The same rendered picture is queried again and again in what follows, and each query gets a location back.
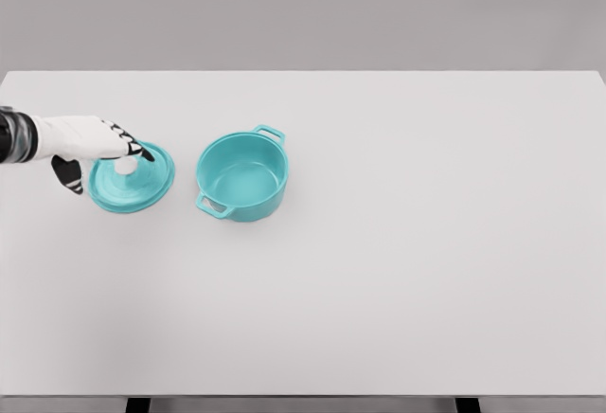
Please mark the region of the teal pot lid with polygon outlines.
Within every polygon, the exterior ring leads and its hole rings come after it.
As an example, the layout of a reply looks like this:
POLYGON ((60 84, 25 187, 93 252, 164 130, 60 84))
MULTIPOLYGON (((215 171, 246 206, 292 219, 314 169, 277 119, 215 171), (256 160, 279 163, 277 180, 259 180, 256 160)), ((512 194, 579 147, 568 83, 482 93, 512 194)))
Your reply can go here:
POLYGON ((100 208, 114 213, 134 213, 153 206, 169 191, 175 176, 170 154, 162 147, 143 142, 154 157, 150 162, 136 156, 132 172, 116 170, 116 160, 96 160, 88 176, 88 192, 100 208))

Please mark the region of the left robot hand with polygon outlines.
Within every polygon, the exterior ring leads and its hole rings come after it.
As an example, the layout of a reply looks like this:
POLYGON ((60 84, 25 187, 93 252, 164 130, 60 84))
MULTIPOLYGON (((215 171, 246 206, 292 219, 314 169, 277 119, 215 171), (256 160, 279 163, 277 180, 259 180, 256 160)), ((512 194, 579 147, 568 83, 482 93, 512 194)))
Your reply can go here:
POLYGON ((77 195, 84 193, 81 160, 154 156, 131 134, 100 117, 60 117, 52 126, 59 138, 51 148, 51 167, 60 183, 77 195))

